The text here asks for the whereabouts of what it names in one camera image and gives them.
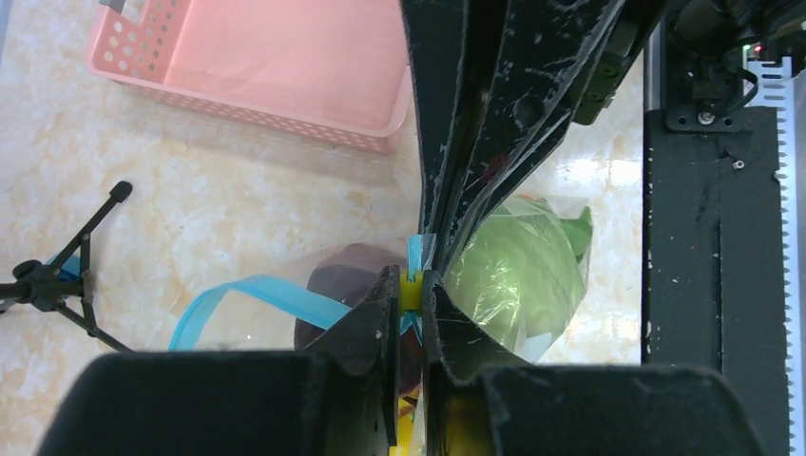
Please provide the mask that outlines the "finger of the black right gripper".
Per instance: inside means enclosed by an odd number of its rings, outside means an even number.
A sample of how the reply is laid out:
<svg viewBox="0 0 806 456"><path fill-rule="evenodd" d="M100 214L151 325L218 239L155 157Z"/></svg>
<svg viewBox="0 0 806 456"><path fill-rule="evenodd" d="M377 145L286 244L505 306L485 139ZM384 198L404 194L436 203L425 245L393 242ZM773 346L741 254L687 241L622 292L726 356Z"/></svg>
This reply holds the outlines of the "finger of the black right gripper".
<svg viewBox="0 0 806 456"><path fill-rule="evenodd" d="M439 272L571 124L593 122L667 7L663 1L506 2L484 109L461 142L448 216L434 234Z"/></svg>
<svg viewBox="0 0 806 456"><path fill-rule="evenodd" d="M463 138L491 86L506 1L403 1L413 78L422 193L419 231L436 234L448 216Z"/></svg>

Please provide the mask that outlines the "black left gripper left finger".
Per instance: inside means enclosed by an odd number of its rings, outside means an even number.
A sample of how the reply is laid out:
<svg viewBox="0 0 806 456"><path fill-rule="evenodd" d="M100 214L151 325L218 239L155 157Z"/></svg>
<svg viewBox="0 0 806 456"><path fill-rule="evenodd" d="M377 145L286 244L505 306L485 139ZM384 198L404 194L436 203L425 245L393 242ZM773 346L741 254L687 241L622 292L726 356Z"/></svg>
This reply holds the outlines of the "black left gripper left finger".
<svg viewBox="0 0 806 456"><path fill-rule="evenodd" d="M385 455L397 442L399 270L302 351L109 353L42 455Z"/></svg>

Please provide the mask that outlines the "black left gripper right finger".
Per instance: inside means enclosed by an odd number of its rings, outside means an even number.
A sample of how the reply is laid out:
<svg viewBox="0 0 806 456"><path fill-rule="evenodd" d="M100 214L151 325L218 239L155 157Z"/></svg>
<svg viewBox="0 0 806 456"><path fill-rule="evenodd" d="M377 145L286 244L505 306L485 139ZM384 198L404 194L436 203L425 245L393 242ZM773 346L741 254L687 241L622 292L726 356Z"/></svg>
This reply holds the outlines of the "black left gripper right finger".
<svg viewBox="0 0 806 456"><path fill-rule="evenodd" d="M759 455L714 372L536 366L493 340L441 277L422 284L425 448L430 455Z"/></svg>

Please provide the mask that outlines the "pink plastic perforated basket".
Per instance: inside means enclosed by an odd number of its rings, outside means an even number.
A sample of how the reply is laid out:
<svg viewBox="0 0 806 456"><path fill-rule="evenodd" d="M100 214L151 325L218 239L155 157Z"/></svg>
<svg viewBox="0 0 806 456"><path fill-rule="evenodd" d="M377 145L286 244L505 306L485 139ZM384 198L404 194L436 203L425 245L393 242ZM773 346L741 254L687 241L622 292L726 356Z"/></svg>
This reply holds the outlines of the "pink plastic perforated basket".
<svg viewBox="0 0 806 456"><path fill-rule="evenodd" d="M161 103L378 154L413 95L395 1L103 1L86 67Z"/></svg>

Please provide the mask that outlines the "red apple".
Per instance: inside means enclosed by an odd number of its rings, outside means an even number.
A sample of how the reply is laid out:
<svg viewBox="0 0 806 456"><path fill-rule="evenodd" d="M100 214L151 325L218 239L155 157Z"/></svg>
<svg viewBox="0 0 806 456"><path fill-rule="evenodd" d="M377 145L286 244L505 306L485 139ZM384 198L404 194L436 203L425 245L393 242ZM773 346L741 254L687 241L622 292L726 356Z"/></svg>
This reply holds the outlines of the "red apple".
<svg viewBox="0 0 806 456"><path fill-rule="evenodd" d="M350 243L298 258L287 266L291 279L308 291L355 307L386 266L407 270L404 239L381 244ZM421 382L422 347L416 328L410 326L400 337L399 394L415 397Z"/></svg>

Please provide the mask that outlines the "clear zip bag blue zipper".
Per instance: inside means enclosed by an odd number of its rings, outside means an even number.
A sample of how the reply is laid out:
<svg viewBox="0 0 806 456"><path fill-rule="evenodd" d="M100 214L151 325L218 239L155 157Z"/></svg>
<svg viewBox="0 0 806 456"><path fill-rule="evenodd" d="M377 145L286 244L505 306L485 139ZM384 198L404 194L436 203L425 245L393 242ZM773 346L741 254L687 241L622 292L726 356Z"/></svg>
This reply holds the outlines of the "clear zip bag blue zipper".
<svg viewBox="0 0 806 456"><path fill-rule="evenodd" d="M513 196L480 225L451 266L447 291L498 345L537 362L582 303L593 238L581 199ZM173 351L293 346L354 351L369 335L388 346L397 375L398 434L393 455L408 454L419 424L422 318L418 308L432 236L385 245L353 243L315 256L283 276L252 275L206 290L184 311Z"/></svg>

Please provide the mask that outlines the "green cabbage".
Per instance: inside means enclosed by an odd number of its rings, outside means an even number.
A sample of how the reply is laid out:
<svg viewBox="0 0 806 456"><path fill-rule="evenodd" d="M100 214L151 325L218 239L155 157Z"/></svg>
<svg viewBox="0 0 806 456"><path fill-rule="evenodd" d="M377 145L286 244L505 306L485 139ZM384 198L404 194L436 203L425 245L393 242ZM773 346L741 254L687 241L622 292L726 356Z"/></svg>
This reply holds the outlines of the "green cabbage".
<svg viewBox="0 0 806 456"><path fill-rule="evenodd" d="M593 231L583 199L512 196L471 236L446 289L492 339L536 363L585 297Z"/></svg>

